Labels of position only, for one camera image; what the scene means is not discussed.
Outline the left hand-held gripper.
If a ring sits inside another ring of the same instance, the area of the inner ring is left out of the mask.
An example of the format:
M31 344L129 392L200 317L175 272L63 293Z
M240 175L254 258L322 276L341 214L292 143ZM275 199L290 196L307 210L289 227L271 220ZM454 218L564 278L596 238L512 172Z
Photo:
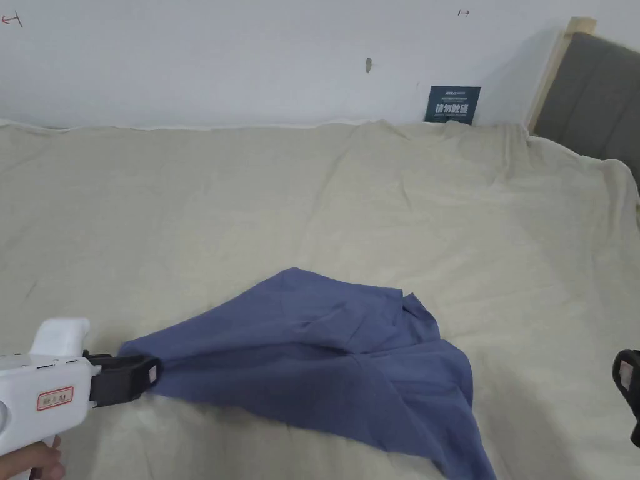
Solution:
M54 438L80 425L94 408L130 403L160 380L154 356L84 352L84 318L44 321L27 352L1 356L1 454Z

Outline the person's left hand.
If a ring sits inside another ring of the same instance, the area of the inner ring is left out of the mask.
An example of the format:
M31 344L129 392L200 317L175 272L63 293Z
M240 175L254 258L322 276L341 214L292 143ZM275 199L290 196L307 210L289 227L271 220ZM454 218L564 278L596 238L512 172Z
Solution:
M34 479L63 479L65 468L59 450L61 438L54 437L51 446L39 441L1 456L1 479L35 471Z

